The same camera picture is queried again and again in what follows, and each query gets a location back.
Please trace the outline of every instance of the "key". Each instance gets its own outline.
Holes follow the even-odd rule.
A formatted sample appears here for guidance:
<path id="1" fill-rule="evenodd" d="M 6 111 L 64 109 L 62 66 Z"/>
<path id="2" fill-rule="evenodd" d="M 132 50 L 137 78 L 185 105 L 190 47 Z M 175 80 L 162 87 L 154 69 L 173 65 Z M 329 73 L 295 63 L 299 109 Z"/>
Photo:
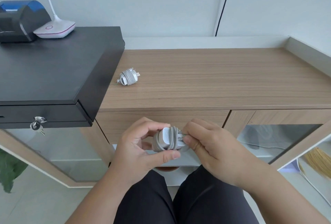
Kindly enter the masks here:
<path id="1" fill-rule="evenodd" d="M 45 132 L 44 132 L 44 130 L 43 130 L 42 125 L 41 125 L 39 122 L 37 122 L 37 121 L 31 123 L 30 128 L 31 128 L 32 130 L 34 130 L 34 131 L 39 132 L 39 133 L 42 134 L 43 136 L 46 135 Z"/>

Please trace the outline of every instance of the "fingernail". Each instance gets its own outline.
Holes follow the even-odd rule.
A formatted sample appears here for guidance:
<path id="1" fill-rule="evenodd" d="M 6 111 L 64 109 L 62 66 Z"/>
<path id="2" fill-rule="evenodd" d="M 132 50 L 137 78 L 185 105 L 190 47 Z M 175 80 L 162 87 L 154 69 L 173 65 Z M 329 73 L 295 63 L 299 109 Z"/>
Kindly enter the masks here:
<path id="1" fill-rule="evenodd" d="M 172 159 L 178 159 L 180 157 L 180 152 L 173 152 Z"/>
<path id="2" fill-rule="evenodd" d="M 191 142 L 191 138 L 190 136 L 186 135 L 184 138 L 183 138 L 183 141 L 185 144 L 189 144 Z"/>

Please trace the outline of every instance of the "hand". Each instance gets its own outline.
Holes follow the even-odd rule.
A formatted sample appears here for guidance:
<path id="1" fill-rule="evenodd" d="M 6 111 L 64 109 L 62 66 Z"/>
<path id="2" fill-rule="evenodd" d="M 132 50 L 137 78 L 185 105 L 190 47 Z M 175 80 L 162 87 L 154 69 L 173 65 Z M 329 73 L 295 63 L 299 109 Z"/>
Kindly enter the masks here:
<path id="1" fill-rule="evenodd" d="M 156 131 L 164 127 L 170 125 L 143 117 L 122 134 L 109 168 L 113 175 L 118 177 L 119 183 L 130 187 L 154 167 L 180 157 L 180 152 L 176 150 L 166 150 L 152 155 L 145 151 L 151 148 L 151 144 L 142 140 L 148 136 L 152 137 Z"/>
<path id="2" fill-rule="evenodd" d="M 250 190 L 260 176 L 257 171 L 269 167 L 213 122 L 192 119 L 182 132 L 188 134 L 183 140 L 195 151 L 204 168 L 228 184 Z"/>

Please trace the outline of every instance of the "receipt printer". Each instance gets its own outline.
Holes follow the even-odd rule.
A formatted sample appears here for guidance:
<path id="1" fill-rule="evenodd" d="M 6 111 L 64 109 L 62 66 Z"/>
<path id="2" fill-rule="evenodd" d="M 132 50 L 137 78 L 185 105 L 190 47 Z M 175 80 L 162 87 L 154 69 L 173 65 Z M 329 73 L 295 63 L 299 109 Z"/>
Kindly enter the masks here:
<path id="1" fill-rule="evenodd" d="M 51 21 L 44 6 L 36 0 L 0 2 L 0 43 L 32 42 L 34 30 Z"/>

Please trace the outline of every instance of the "blue printer lid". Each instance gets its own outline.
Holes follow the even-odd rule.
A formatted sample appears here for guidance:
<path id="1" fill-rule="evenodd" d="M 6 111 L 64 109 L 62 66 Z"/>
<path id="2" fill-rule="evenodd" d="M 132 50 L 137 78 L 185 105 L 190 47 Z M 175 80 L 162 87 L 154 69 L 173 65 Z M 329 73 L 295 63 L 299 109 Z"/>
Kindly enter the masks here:
<path id="1" fill-rule="evenodd" d="M 0 7 L 4 11 L 18 11 L 22 6 L 27 5 L 34 12 L 44 9 L 44 6 L 36 0 L 17 0 L 17 1 L 2 1 Z"/>

